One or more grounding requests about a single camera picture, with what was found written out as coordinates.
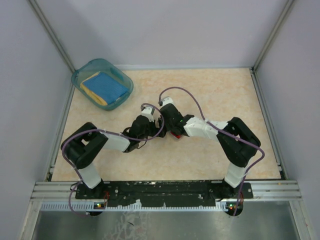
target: gray wall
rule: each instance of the gray wall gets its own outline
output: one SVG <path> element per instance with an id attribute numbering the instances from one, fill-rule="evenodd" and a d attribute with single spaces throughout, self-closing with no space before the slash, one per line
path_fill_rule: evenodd
<path id="1" fill-rule="evenodd" d="M 320 1 L 298 0 L 258 76 L 288 175 L 320 237 Z"/>
<path id="2" fill-rule="evenodd" d="M 190 68 L 251 67 L 286 0 L 37 2 L 76 68 Z"/>
<path id="3" fill-rule="evenodd" d="M 43 181 L 71 73 L 25 0 L 0 2 L 0 239 L 17 238 Z"/>

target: beige table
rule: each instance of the beige table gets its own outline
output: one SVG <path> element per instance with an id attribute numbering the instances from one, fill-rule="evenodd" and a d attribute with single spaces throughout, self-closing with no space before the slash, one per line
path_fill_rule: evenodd
<path id="1" fill-rule="evenodd" d="M 180 86 L 193 93 L 208 119 L 228 121 L 240 117 L 260 139 L 266 157 L 250 171 L 248 179 L 280 178 L 249 69 L 139 70 L 125 71 L 125 74 L 133 80 L 134 90 L 129 99 L 113 111 L 99 109 L 77 89 L 74 91 L 63 140 L 86 122 L 121 132 L 141 113 L 142 103 L 157 105 L 163 89 Z M 196 104 L 185 92 L 173 89 L 164 95 L 172 97 L 182 115 L 200 117 Z M 170 135 L 151 140 L 131 153 L 104 149 L 94 160 L 105 181 L 222 179 L 228 164 L 218 142 L 199 137 L 182 137 L 177 141 Z M 60 151 L 52 181 L 77 179 Z"/>

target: blue cloth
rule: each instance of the blue cloth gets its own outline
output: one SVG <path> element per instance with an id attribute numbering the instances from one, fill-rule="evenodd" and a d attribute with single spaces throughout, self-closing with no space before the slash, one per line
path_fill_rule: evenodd
<path id="1" fill-rule="evenodd" d="M 104 72 L 100 72 L 97 76 L 84 81 L 83 85 L 105 100 L 107 104 L 114 103 L 118 98 L 128 92 L 128 88 Z"/>

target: reflective floor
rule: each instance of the reflective floor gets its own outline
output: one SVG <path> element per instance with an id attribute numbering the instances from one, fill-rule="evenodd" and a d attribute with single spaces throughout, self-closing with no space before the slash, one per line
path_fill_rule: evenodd
<path id="1" fill-rule="evenodd" d="M 80 217 L 40 213 L 33 240 L 297 240 L 288 202 L 247 202 L 224 212 L 105 212 Z"/>

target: yellow cloth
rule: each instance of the yellow cloth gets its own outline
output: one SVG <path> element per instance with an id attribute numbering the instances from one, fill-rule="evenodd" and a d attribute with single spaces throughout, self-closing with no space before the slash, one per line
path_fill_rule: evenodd
<path id="1" fill-rule="evenodd" d="M 93 74 L 92 76 L 86 78 L 85 80 L 83 80 L 80 84 L 80 88 L 85 91 L 85 93 L 90 97 L 92 98 L 97 104 L 100 104 L 102 106 L 107 106 L 108 103 L 100 96 L 98 96 L 97 94 L 95 94 L 93 91 L 89 90 L 85 85 L 84 85 L 84 82 L 97 76 L 100 72 L 96 72 L 95 74 Z"/>

